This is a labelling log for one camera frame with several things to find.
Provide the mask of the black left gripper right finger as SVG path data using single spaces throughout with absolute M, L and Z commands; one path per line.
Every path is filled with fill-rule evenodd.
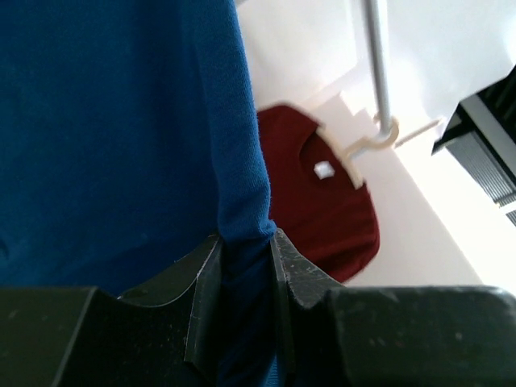
M 341 285 L 271 242 L 282 386 L 512 386 L 515 299 L 490 286 Z

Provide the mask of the blue printed t-shirt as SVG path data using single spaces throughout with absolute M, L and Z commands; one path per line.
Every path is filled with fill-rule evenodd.
M 118 295 L 219 234 L 220 386 L 275 355 L 270 187 L 232 1 L 1 4 L 1 283 Z

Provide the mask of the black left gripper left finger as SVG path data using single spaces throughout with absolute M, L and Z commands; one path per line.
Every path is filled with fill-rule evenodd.
M 212 386 L 222 240 L 143 284 L 1 291 L 4 386 Z

